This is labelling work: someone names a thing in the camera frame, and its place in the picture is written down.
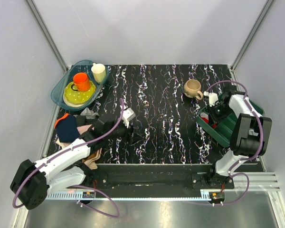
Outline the red underwear white trim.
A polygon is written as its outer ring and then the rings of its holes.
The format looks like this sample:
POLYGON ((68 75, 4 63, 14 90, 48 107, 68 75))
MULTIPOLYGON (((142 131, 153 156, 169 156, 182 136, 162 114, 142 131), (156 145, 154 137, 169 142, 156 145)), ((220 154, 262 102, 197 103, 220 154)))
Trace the red underwear white trim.
POLYGON ((205 112, 202 112, 200 115, 200 118, 206 122, 209 126, 211 126, 213 129, 215 129, 217 127, 216 123, 213 123, 213 121, 209 120, 209 115, 205 112))

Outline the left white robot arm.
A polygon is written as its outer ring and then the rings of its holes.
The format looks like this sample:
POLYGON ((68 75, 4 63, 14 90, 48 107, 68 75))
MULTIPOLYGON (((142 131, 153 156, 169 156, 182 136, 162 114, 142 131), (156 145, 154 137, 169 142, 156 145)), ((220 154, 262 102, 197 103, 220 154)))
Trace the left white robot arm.
POLYGON ((23 161, 16 171, 10 189, 15 194, 12 206, 31 210, 39 206, 48 195, 58 190, 80 185, 88 188, 93 183, 91 169, 85 162, 95 160, 110 139, 133 135, 130 120, 103 122, 98 119, 69 146, 44 159, 23 161))

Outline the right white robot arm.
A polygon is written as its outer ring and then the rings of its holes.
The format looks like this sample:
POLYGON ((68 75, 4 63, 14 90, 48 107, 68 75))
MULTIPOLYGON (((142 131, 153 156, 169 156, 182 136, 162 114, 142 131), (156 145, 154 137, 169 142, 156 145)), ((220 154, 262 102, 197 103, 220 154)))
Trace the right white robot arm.
POLYGON ((229 141, 229 151, 207 173, 206 183, 217 188, 233 178, 233 172, 247 161, 266 152, 272 127, 272 120, 260 114, 251 104, 246 92, 240 92, 235 85, 224 88, 219 99, 216 93, 209 93, 209 122, 218 124, 224 117, 234 113, 237 121, 229 141))

